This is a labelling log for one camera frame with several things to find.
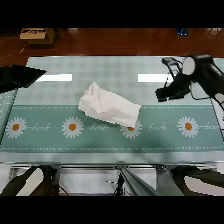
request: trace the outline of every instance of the white cloth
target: white cloth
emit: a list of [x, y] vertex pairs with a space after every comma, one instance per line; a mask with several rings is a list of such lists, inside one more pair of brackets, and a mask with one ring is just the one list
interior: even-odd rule
[[134, 128], [140, 107], [115, 93], [100, 89], [93, 82], [80, 98], [78, 109], [86, 116]]

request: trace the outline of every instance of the wooden floor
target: wooden floor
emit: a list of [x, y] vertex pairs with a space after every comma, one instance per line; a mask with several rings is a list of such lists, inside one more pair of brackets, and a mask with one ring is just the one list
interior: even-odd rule
[[25, 65], [30, 56], [204, 53], [224, 58], [223, 29], [189, 28], [188, 36], [178, 36], [174, 28], [69, 28], [56, 32], [52, 46], [28, 46], [19, 32], [0, 33], [0, 66]]

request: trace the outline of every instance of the cardboard box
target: cardboard box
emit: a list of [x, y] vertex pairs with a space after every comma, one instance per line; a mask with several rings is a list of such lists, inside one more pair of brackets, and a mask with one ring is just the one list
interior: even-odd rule
[[[36, 33], [27, 32], [29, 30], [35, 30]], [[23, 28], [20, 34], [20, 39], [26, 40], [28, 44], [53, 44], [54, 37], [53, 28]]]

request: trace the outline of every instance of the crumpled white cloth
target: crumpled white cloth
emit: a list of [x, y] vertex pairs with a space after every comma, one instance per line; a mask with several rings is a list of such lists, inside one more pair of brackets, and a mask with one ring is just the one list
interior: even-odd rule
[[80, 98], [78, 109], [86, 116], [117, 123], [125, 127], [135, 127], [141, 105], [101, 89], [93, 82]]

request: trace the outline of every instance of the white flower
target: white flower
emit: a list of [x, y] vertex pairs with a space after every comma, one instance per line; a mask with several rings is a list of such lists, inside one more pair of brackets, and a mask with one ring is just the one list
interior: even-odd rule
[[185, 135], [185, 137], [191, 138], [194, 136], [197, 136], [198, 132], [198, 124], [194, 120], [194, 118], [190, 117], [182, 117], [178, 121], [177, 127], [178, 130], [182, 132], [182, 135]]
[[62, 131], [64, 132], [63, 135], [66, 135], [66, 138], [70, 137], [75, 138], [76, 136], [79, 136], [82, 134], [83, 130], [83, 122], [78, 117], [69, 117], [69, 119], [66, 119], [65, 122], [63, 122], [62, 125]]
[[18, 136], [23, 134], [23, 131], [26, 130], [26, 127], [27, 125], [25, 119], [15, 117], [7, 123], [5, 129], [6, 135], [8, 136], [8, 138], [17, 138]]
[[136, 136], [139, 136], [141, 134], [140, 130], [142, 130], [142, 125], [140, 121], [136, 122], [135, 128], [127, 128], [124, 126], [121, 126], [120, 131], [123, 131], [123, 135], [126, 136], [126, 138], [135, 138]]

